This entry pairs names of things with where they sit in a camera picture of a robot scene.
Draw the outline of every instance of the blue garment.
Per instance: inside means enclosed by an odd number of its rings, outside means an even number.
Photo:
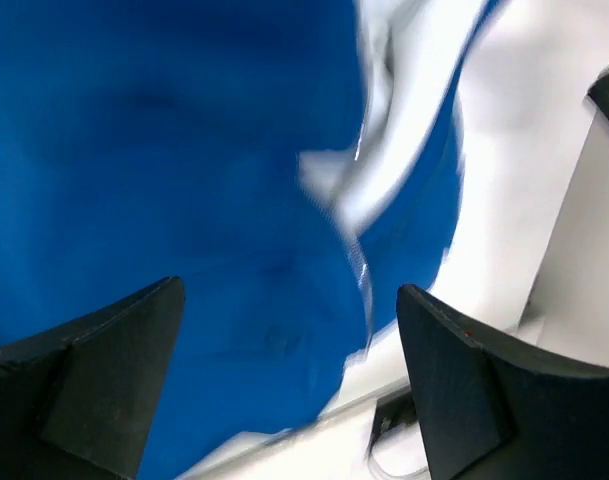
[[[0,344],[185,282],[140,479],[313,421],[364,346],[345,248],[297,184],[300,151],[357,138],[355,17],[351,0],[0,0]],[[456,80],[361,239],[378,328],[453,234]]]

